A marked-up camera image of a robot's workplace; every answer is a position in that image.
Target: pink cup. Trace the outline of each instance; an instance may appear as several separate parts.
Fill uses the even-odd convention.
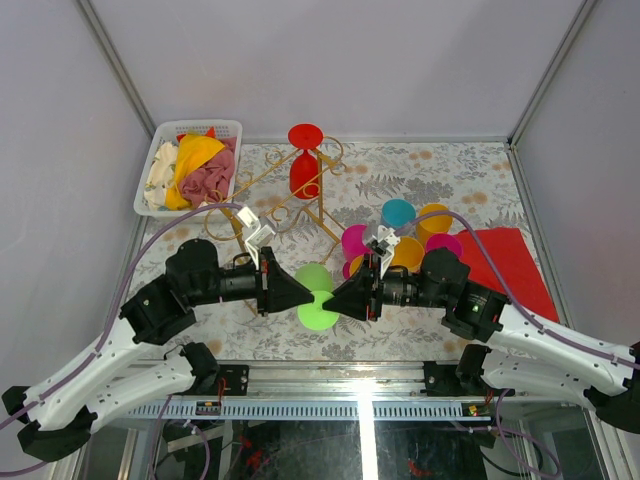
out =
[[[342,234],[340,243],[342,244],[342,253],[344,253],[344,258],[347,262],[352,262],[354,258],[370,252],[362,243],[362,235],[366,229],[366,225],[351,225]]]
[[[456,237],[449,235],[448,233],[436,233],[431,235],[429,240],[427,240],[425,250],[430,252],[431,250],[443,247],[453,252],[458,258],[462,256],[462,244]]]
[[[345,280],[349,280],[349,277],[351,276],[349,274],[350,268],[351,268],[351,262],[346,262],[342,267],[342,276],[344,277]]]

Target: yellow cup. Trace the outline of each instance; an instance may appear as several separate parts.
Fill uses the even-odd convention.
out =
[[[424,247],[420,242],[412,237],[400,237],[400,243],[396,245],[391,266],[407,267],[410,272],[420,271],[424,257]]]
[[[431,212],[437,212],[438,210],[449,210],[445,205],[440,203],[430,203],[425,206],[418,217],[425,215]],[[451,228],[451,224],[453,223],[453,217],[449,215],[438,215],[437,217],[427,218],[426,220],[421,221],[416,225],[416,235],[418,240],[422,244],[422,248],[425,248],[427,245],[427,240],[431,235],[436,233],[447,233]]]
[[[362,260],[364,259],[364,255],[358,255],[353,259],[351,265],[349,265],[349,277],[352,277],[354,273],[358,271],[360,265],[362,265]]]

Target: white plastic basket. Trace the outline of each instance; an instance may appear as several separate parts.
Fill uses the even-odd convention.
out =
[[[235,120],[177,120],[174,122],[165,122],[156,129],[156,133],[151,141],[151,146],[149,147],[147,160],[144,163],[144,169],[142,170],[142,176],[140,177],[140,183],[138,184],[136,198],[133,201],[133,209],[138,215],[172,220],[186,213],[184,210],[150,210],[147,201],[144,198],[144,186],[147,183],[147,178],[149,177],[149,170],[153,163],[153,157],[155,157],[160,145],[164,142],[172,142],[177,146],[178,140],[176,137],[178,135],[190,131],[204,135],[211,127],[215,129],[216,138],[237,137],[234,152],[235,172],[231,182],[229,183],[229,193],[233,193],[233,189],[236,184],[236,174],[238,173],[238,160],[240,159],[240,145],[242,141],[242,125],[240,125],[240,122],[236,122]],[[194,215],[190,220],[202,222],[204,221],[205,215],[206,212]]]

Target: red napkin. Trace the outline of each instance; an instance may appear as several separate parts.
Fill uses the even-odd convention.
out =
[[[557,322],[556,309],[520,230],[493,228],[476,232],[518,301],[538,315]],[[464,248],[460,260],[471,267],[469,279],[506,293],[469,232],[460,232],[455,237]]]

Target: gold metal stand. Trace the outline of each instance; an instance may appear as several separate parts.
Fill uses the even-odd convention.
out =
[[[327,254],[324,256],[324,258],[319,262],[321,264],[325,264],[326,261],[329,259],[329,257],[331,256],[331,254],[333,253],[335,248],[340,243],[340,237],[342,235],[342,232],[345,230],[345,227],[340,222],[338,222],[338,220],[336,220],[335,217],[333,215],[331,215],[331,213],[329,213],[325,209],[325,206],[324,206],[324,189],[323,189],[323,185],[324,185],[323,175],[326,172],[329,172],[334,176],[342,175],[342,172],[340,172],[338,170],[339,170],[340,167],[344,167],[345,166],[344,163],[342,163],[342,157],[344,156],[344,147],[343,147],[342,143],[340,143],[336,138],[325,136],[324,140],[330,140],[332,142],[335,142],[338,145],[338,147],[340,148],[340,153],[338,154],[338,156],[336,158],[331,158],[328,155],[325,155],[324,153],[322,153],[317,148],[311,150],[311,152],[313,152],[316,155],[317,159],[318,159],[318,174],[315,175],[313,178],[311,178],[307,183],[302,185],[300,188],[298,188],[295,192],[291,192],[280,203],[278,203],[277,205],[275,205],[274,207],[272,207],[271,209],[267,210],[266,212],[264,212],[262,214],[263,216],[270,217],[275,222],[276,226],[281,225],[283,222],[286,222],[291,217],[291,208],[288,205],[286,205],[287,202],[289,202],[299,192],[302,192],[305,196],[311,196],[310,193],[307,193],[306,189],[311,187],[311,186],[316,187],[318,189],[318,195],[316,197],[314,197],[313,199],[307,201],[304,205],[302,205],[302,207],[300,207],[300,209],[298,210],[297,214],[295,215],[295,217],[294,217],[294,219],[293,219],[293,221],[291,222],[290,225],[288,225],[285,229],[277,228],[277,230],[278,230],[278,235],[282,235],[282,234],[287,233],[288,231],[290,231],[292,228],[294,228],[296,226],[296,224],[300,220],[300,215],[302,213],[305,213],[316,225],[318,225],[320,228],[322,228],[322,230],[324,230],[325,233],[327,235],[329,235],[329,237],[331,237],[331,239],[333,240],[333,244],[332,244],[331,248],[329,249]],[[275,150],[275,155],[278,158],[276,160],[272,160],[272,159],[269,158],[269,154],[265,154],[265,162],[267,163],[267,165],[270,165],[270,167],[267,168],[260,175],[258,175],[257,178],[254,179],[253,178],[253,174],[251,172],[249,172],[248,170],[243,170],[241,172],[238,172],[238,176],[236,176],[236,185],[239,186],[240,188],[237,189],[236,192],[234,192],[233,195],[227,197],[224,200],[224,202],[231,202],[234,197],[236,197],[239,194],[241,194],[242,192],[248,190],[249,188],[251,188],[256,183],[264,180],[265,178],[268,177],[268,175],[270,173],[272,173],[278,167],[284,165],[285,163],[287,163],[289,161],[292,161],[294,158],[297,157],[297,155],[299,153],[302,152],[302,150],[297,149],[297,150],[293,151],[292,153],[290,153],[289,155],[283,156],[282,152],[280,152],[277,149],[274,149],[274,150]],[[239,180],[239,176],[240,175],[248,175],[249,176],[249,180],[246,181],[246,182],[242,182],[241,183],[240,180]],[[237,240],[238,245],[240,246],[240,249],[243,252],[246,253],[246,249],[245,249],[245,246],[244,246],[244,241],[243,241],[243,238],[242,238],[242,224],[235,217],[234,213],[230,209],[223,208],[223,209],[221,209],[221,211],[222,211],[223,215],[225,217],[227,217],[227,219],[231,223],[231,227],[233,228],[234,236],[226,237],[226,238],[225,237],[218,237],[218,236],[214,235],[211,232],[211,230],[209,229],[209,217],[215,210],[217,210],[217,209],[209,210],[207,212],[207,215],[205,216],[205,219],[204,219],[204,228],[205,228],[205,230],[207,232],[207,235],[209,235],[209,237],[211,237],[212,239],[214,239],[214,240],[216,240],[218,242],[227,242],[227,241],[230,241],[230,240]],[[279,217],[277,215],[278,210],[284,210],[286,212],[286,215],[284,217],[282,217],[282,218]],[[332,230],[326,224],[326,221],[325,221],[326,218],[329,218],[340,229],[340,231],[338,231],[337,233],[334,232],[334,230]],[[254,313],[254,315],[257,315],[257,312],[253,308],[253,306],[251,306],[246,301],[245,301],[245,304],[251,309],[251,311]]]

